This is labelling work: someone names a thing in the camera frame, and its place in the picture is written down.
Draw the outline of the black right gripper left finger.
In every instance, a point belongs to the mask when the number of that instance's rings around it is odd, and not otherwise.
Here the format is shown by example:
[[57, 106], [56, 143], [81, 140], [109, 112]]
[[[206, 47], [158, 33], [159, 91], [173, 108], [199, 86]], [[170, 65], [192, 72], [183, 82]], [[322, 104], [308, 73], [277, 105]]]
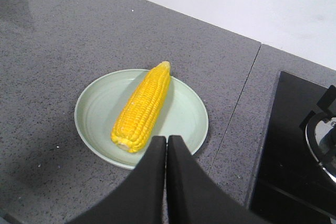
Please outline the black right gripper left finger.
[[162, 223], [166, 138], [152, 138], [129, 176], [105, 199], [69, 223]]

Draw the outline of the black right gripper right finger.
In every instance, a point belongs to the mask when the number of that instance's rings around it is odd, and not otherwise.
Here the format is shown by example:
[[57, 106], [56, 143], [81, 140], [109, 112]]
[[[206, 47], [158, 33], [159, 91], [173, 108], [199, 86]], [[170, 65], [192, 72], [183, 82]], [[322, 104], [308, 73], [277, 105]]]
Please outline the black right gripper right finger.
[[168, 140], [166, 193], [169, 223], [266, 223], [225, 194], [178, 135]]

